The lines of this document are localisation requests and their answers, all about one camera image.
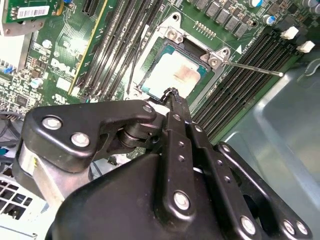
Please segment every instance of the label sticker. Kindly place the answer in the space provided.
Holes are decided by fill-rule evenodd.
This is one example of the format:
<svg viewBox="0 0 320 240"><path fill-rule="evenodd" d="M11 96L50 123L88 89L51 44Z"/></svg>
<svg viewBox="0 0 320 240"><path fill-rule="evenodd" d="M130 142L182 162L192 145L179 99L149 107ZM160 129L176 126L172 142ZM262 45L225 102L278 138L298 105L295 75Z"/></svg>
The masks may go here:
<svg viewBox="0 0 320 240"><path fill-rule="evenodd" d="M29 7L20 7L17 19L33 18L39 16L46 16L49 13L50 6L29 6Z"/></svg>

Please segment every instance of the black ram slot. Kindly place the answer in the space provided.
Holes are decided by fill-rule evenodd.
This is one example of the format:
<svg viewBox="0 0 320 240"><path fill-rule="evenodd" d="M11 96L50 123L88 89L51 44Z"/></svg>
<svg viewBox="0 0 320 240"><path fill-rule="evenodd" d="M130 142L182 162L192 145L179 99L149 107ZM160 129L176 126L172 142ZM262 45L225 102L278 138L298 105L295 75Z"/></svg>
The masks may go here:
<svg viewBox="0 0 320 240"><path fill-rule="evenodd" d="M82 12L89 17L92 17L98 6L99 0L85 0L82 8Z"/></svg>

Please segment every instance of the green circuit board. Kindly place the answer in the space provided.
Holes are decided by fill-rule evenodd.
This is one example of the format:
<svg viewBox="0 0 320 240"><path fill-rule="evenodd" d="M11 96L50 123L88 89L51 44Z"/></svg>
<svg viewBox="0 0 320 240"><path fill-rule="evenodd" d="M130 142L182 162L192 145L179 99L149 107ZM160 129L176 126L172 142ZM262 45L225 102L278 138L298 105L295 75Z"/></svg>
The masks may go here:
<svg viewBox="0 0 320 240"><path fill-rule="evenodd" d="M42 6L43 2L40 2L42 1L35 1L35 6ZM87 102L88 99L79 79L86 76L93 64L94 56L111 24L115 9L123 2L125 1L73 0L63 5L60 16L48 17L44 27L32 34L25 68L9 74L0 72L1 109L25 114L38 106ZM300 31L319 28L317 17L311 15L300 2L299 0L265 0L260 7L252 8L248 6L246 0L163 0L156 9L145 39L148 42L148 38L154 34L157 26L172 13L177 12L181 15L181 29L213 51L228 47L231 51L229 61L237 62L250 50L266 28L263 16L267 14L275 16L276 22L282 20L291 22ZM17 1L14 0L10 0L9 3L11 7L17 5ZM50 13L57 12L61 6L61 3L54 3L54 1L46 4L50 5ZM218 10L214 16L209 16L208 11L212 5L218 6ZM140 6L139 1L136 1L133 9L137 9L138 6ZM222 11L227 12L226 18L221 15ZM234 23L228 25L231 18L235 19ZM45 48L44 42L51 46ZM143 73L150 69L164 42L163 38L155 42L140 69ZM294 57L288 61L283 70L292 66L297 59L298 57ZM221 76L225 76L231 69L230 66L226 66ZM115 85L113 100L124 99L129 71L130 68L119 84ZM115 71L111 75L110 84L118 74L119 71ZM209 71L196 84L187 97L190 105L214 75L213 71ZM31 87L31 82L35 79L41 79L43 82L38 88ZM140 80L134 79L134 82L139 83ZM277 80L273 78L271 82L275 83ZM271 86L272 84L267 85L263 91L265 92ZM203 95L194 111L206 102L212 89Z"/></svg>
<svg viewBox="0 0 320 240"><path fill-rule="evenodd" d="M55 16L61 4L61 0L7 0L7 14L3 16L2 22L14 23Z"/></svg>

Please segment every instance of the ram slot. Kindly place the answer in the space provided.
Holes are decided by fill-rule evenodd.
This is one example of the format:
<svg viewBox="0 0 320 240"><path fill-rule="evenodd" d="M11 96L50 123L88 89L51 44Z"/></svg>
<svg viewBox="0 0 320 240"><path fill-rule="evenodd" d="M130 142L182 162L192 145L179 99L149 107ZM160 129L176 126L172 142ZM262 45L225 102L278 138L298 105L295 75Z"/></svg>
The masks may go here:
<svg viewBox="0 0 320 240"><path fill-rule="evenodd" d="M106 52L108 51L111 45L111 42L115 36L115 32L118 29L119 23L122 19L124 10L126 9L127 6L128 6L128 1L121 1L117 5L116 10L113 14L112 20L110 24L108 24L108 27L106 28L106 30L104 31L104 37L101 40L101 44L97 48L95 55L93 57L93 60L91 61L89 70L86 72L84 77L85 83L84 83L83 89L87 95L91 93L91 90L88 88L94 84L93 81L95 79L97 71L101 66L101 61L103 59L103 56L106 54Z"/></svg>

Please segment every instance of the gray metal panel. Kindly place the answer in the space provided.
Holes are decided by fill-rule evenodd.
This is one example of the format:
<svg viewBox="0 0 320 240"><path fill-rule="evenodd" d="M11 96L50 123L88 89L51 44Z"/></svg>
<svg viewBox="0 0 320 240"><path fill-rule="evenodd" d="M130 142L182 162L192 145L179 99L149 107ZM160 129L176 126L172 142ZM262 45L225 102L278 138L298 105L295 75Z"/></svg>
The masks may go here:
<svg viewBox="0 0 320 240"><path fill-rule="evenodd" d="M320 239L320 70L304 71L287 72L222 140Z"/></svg>

